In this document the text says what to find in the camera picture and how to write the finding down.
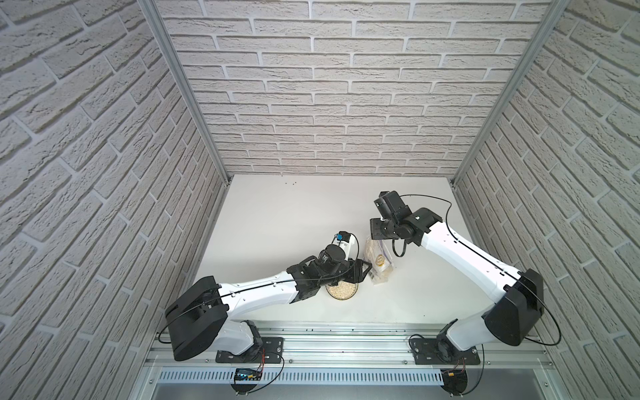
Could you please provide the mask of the patterned breakfast bowl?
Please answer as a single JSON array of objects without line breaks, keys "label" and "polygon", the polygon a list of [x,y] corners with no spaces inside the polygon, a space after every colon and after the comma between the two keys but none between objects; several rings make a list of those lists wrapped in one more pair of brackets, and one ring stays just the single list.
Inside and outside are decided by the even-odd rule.
[{"label": "patterned breakfast bowl", "polygon": [[356,295],[358,284],[341,281],[335,285],[326,286],[326,290],[332,298],[339,301],[346,301]]}]

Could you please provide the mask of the oats bag white purple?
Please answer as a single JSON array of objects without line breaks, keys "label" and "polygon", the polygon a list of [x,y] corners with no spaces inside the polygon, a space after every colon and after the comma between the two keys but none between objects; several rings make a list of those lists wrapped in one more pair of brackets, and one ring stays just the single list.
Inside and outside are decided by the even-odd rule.
[{"label": "oats bag white purple", "polygon": [[384,241],[367,238],[364,258],[372,265],[368,276],[370,276],[373,284],[380,285],[387,283],[390,275],[394,271],[394,266],[392,253]]}]

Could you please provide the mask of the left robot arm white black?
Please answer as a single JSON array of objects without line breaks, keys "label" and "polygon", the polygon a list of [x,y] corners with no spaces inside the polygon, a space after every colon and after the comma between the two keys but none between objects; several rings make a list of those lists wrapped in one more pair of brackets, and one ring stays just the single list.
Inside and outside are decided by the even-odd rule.
[{"label": "left robot arm white black", "polygon": [[348,250],[348,245],[330,244],[319,255],[271,278],[246,283],[200,278],[165,312],[174,360],[187,361],[214,348],[223,355],[224,363],[260,361],[266,356],[267,345],[255,323],[241,317],[261,308],[301,302],[324,286],[361,283],[373,266],[360,258],[349,258]]}]

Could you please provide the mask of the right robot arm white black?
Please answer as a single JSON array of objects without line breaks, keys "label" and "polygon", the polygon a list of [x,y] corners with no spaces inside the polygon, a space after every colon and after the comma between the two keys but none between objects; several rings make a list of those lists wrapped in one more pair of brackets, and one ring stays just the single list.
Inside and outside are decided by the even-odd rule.
[{"label": "right robot arm white black", "polygon": [[412,211],[395,191],[381,192],[374,201],[381,217],[370,220],[374,240],[403,240],[440,256],[471,279],[493,306],[464,319],[455,319],[435,340],[435,353],[452,362],[463,352],[490,342],[520,345],[544,314],[543,277],[501,262],[448,226],[428,208]]}]

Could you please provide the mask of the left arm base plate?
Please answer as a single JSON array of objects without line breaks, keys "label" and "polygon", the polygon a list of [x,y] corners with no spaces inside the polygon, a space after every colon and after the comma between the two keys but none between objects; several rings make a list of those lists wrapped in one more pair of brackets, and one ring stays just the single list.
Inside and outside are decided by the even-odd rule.
[{"label": "left arm base plate", "polygon": [[262,337],[255,345],[241,355],[218,351],[215,362],[221,364],[266,363],[280,364],[283,361],[283,337]]}]

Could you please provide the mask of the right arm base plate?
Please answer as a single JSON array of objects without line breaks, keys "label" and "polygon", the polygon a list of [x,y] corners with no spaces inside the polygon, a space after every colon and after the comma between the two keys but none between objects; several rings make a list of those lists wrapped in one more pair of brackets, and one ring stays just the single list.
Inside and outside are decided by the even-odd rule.
[{"label": "right arm base plate", "polygon": [[471,365],[477,366],[482,362],[476,348],[466,351],[443,350],[436,338],[425,338],[422,335],[412,335],[408,345],[416,365]]}]

